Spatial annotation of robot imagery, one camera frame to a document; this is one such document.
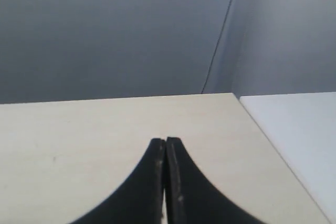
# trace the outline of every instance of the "white surface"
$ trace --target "white surface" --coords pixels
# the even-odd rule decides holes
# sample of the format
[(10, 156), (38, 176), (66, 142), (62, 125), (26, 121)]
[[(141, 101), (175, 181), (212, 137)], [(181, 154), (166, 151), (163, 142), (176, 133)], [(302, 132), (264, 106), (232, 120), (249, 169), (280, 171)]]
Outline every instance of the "white surface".
[(336, 223), (336, 92), (261, 95), (240, 101)]
[(179, 136), (267, 223), (327, 223), (232, 94), (0, 105), (0, 223), (65, 224), (115, 190), (152, 137)]

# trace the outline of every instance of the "light wood surface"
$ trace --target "light wood surface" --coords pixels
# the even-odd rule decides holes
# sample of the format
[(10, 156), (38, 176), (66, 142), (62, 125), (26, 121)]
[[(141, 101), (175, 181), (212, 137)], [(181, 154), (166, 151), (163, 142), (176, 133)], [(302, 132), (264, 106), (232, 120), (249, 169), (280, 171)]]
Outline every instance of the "light wood surface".
[(261, 220), (328, 223), (232, 94), (10, 104), (0, 115), (0, 223), (76, 219), (167, 136)]
[(331, 222), (336, 223), (336, 92), (240, 100)]

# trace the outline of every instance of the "table surface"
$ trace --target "table surface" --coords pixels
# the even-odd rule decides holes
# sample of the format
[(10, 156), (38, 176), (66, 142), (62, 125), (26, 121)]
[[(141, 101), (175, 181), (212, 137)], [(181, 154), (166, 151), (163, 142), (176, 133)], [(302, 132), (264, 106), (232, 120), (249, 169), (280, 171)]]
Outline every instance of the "table surface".
[(336, 223), (336, 92), (241, 97), (332, 223)]
[(257, 218), (328, 223), (232, 94), (5, 104), (0, 115), (0, 223), (73, 221), (167, 136)]

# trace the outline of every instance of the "beige table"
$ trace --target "beige table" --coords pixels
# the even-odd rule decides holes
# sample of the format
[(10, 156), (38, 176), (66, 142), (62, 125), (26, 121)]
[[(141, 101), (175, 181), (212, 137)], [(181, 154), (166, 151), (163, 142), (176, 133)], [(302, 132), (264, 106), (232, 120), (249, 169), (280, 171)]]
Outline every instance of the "beige table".
[(328, 223), (232, 94), (0, 105), (0, 120), (0, 223), (76, 219), (168, 135), (261, 220)]

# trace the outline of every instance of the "gray wall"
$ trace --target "gray wall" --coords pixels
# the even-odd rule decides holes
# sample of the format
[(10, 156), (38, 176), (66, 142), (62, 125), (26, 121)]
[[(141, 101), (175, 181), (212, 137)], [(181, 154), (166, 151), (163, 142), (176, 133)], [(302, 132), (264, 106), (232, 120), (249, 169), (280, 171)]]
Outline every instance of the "gray wall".
[(229, 0), (0, 0), (0, 103), (200, 93)]
[(257, 0), (250, 12), (238, 96), (336, 91), (336, 0)]

